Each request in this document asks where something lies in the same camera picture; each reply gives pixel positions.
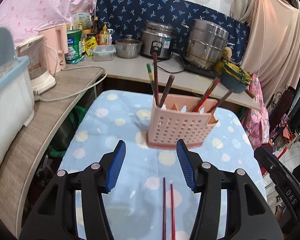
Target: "floor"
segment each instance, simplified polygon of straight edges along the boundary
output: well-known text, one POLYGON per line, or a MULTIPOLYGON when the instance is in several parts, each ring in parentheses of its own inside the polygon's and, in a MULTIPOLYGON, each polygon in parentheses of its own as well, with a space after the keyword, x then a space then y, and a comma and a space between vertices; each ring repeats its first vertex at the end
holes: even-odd
MULTIPOLYGON (((283 149, 280 149, 279 151, 276 151, 274 154, 276 156, 279 156, 279 154, 283 151, 283 149)), ((288 149, 285 154, 280 158, 280 161, 290 170, 293 171, 295 167, 297 167, 300 164, 300 142, 294 143, 290 149, 288 149)), ((270 179, 269 174, 267 174, 264 178, 264 185, 265 187, 272 183, 272 180, 270 179)), ((266 189, 267 198, 268 198, 268 204, 271 206, 274 204, 274 198, 273 193, 274 192, 274 186, 271 186, 266 189)))

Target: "table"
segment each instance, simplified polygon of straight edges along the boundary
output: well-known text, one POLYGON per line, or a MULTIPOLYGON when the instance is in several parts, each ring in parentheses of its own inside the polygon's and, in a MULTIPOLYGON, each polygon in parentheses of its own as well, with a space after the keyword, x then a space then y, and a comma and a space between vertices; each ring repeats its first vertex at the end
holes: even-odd
MULTIPOLYGON (((187 187, 175 150, 148 148, 151 95, 117 90, 103 92, 92 104, 66 151, 59 169, 82 171, 102 155, 112 152, 121 139, 126 157, 115 188, 103 195, 114 239, 149 240, 162 237, 162 178, 167 181, 167 239, 171 232, 169 183, 173 181, 176 234, 188 240, 195 220, 199 194, 187 187)), ((239 120, 229 110, 218 108, 219 120, 203 146, 191 149, 218 169, 242 168, 266 197, 260 168, 239 120)), ((79 237, 85 238, 81 192, 76 192, 79 237)), ((226 191, 222 192, 218 237, 225 233, 226 191)))
MULTIPOLYGON (((98 67, 59 72, 55 87, 42 96, 51 99, 75 93, 92 85, 102 73, 98 67)), ((4 157, 0 167, 0 219, 17 238, 34 172, 56 131, 83 94, 56 102, 35 102, 34 118, 20 130, 4 157)))
MULTIPOLYGON (((81 61, 78 65, 94 65, 104 68, 108 72, 108 77, 139 81, 150 83, 146 64, 152 66, 152 59, 139 56, 135 59, 124 59, 114 56, 112 61, 95 62, 91 57, 86 57, 85 61, 81 61)), ((159 66, 170 72, 178 72, 182 70, 182 63, 178 55, 173 55, 169 60, 158 63, 159 66)), ((169 78, 169 73, 158 69, 158 83, 165 86, 169 78)), ((204 94, 212 83, 212 79, 199 76, 189 72, 175 74, 172 88, 180 89, 197 94, 204 94)), ((229 90, 219 83, 213 90, 211 97, 221 99, 229 90)), ((245 106, 255 110, 261 110, 259 105, 246 92, 241 94, 233 93, 227 99, 227 102, 234 103, 239 106, 245 106)))

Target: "chopstick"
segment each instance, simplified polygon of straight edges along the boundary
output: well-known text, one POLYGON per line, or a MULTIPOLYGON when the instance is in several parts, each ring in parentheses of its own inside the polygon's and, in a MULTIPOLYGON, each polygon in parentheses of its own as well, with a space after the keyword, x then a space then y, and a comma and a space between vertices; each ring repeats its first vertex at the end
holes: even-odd
POLYGON ((154 99, 155 103, 159 105, 159 87, 158 87, 158 58, 157 53, 153 53, 153 66, 154 66, 154 99))
POLYGON ((166 240, 167 216, 166 216, 166 178, 163 178, 163 217, 162 240, 166 240))
POLYGON ((160 103, 159 103, 159 107, 161 108, 163 106, 164 101, 167 98, 167 95, 171 89, 172 83, 174 81, 174 75, 170 75, 166 84, 166 87, 164 88, 160 103))
POLYGON ((150 79, 150 84, 151 84, 152 92, 154 94, 154 81, 153 81, 153 75, 152 75, 152 72, 151 72, 150 64, 147 64, 147 70, 148 70, 148 75, 149 75, 149 79, 150 79))
POLYGON ((171 235, 172 240, 176 240, 176 227, 174 220, 174 199, 173 199, 173 185, 170 184, 170 192, 171 192, 171 235))
POLYGON ((220 106, 226 99, 233 93, 233 89, 230 89, 228 93, 225 94, 223 98, 221 98, 207 113, 211 113, 214 109, 216 109, 218 106, 220 106))
POLYGON ((213 82, 208 87, 208 89, 206 90, 206 92, 204 93, 204 95, 201 97, 201 99, 199 100, 199 102, 197 103, 197 105, 194 107, 194 109, 192 109, 192 112, 198 112, 199 111, 200 107, 205 102, 205 100, 207 100, 207 98, 210 96, 210 94, 215 89, 215 87, 217 86, 217 84, 219 83, 219 81, 220 81, 220 79, 218 79, 218 78, 215 78, 213 80, 213 82))

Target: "pink plastic basket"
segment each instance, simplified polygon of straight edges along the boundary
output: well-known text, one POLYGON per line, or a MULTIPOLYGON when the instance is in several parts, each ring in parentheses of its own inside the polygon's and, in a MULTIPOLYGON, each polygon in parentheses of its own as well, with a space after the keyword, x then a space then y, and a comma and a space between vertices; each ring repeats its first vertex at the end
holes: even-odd
POLYGON ((217 100, 207 99, 202 107, 204 113, 180 112, 186 106, 191 111, 200 98, 168 94, 161 109, 152 103, 150 124, 147 132, 147 145, 161 149, 175 149, 179 139, 183 139, 188 148, 199 147, 217 124, 212 113, 206 113, 217 100))

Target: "blue tablecloth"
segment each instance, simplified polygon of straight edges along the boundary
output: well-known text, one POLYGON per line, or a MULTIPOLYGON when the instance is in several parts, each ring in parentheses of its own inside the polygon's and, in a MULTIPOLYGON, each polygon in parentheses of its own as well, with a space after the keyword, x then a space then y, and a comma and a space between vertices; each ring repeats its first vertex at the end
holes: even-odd
MULTIPOLYGON (((149 124, 152 96, 124 91, 103 92, 92 104, 62 160, 59 169, 82 171, 102 155, 114 150, 121 139, 126 157, 115 188, 103 195, 106 214, 115 240, 162 238, 162 178, 167 185, 167 239, 170 239, 170 187, 173 182, 176 239, 188 240, 195 220, 200 194, 186 185, 175 150, 148 148, 145 134, 149 124)), ((202 147, 192 151, 220 170, 242 168, 266 196, 253 149, 238 118, 218 108, 219 120, 202 147)), ((81 192, 76 192, 79 237, 85 238, 81 192)), ((222 191, 218 237, 226 226, 226 191, 222 191)))

